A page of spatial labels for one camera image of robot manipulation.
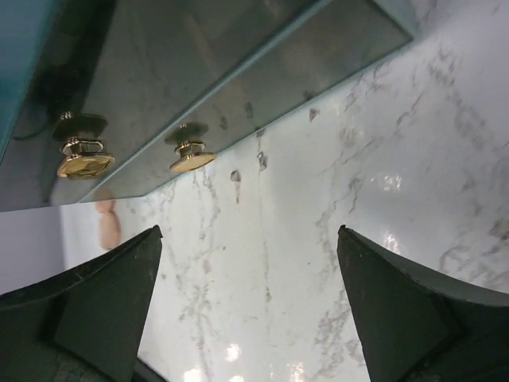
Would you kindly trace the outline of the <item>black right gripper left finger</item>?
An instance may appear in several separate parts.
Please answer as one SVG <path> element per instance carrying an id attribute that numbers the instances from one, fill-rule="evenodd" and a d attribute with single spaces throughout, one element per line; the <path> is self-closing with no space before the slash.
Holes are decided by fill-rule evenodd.
<path id="1" fill-rule="evenodd" d="M 161 381 L 138 358 L 161 258 L 158 226 L 1 296 L 3 381 Z"/>

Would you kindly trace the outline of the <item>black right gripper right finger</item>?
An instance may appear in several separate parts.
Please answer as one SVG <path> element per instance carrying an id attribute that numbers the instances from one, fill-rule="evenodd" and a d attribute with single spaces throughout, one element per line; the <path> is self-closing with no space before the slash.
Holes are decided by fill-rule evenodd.
<path id="1" fill-rule="evenodd" d="M 372 381 L 506 381 L 508 296 L 341 226 L 337 256 Z"/>

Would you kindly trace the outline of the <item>teal drawer organizer box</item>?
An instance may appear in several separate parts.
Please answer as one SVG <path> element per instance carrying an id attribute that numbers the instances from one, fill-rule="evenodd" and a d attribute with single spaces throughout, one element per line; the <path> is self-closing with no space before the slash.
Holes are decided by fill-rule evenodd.
<path id="1" fill-rule="evenodd" d="M 61 115 L 79 114 L 111 28 L 116 1 L 1 3 L 1 156 L 55 166 Z"/>

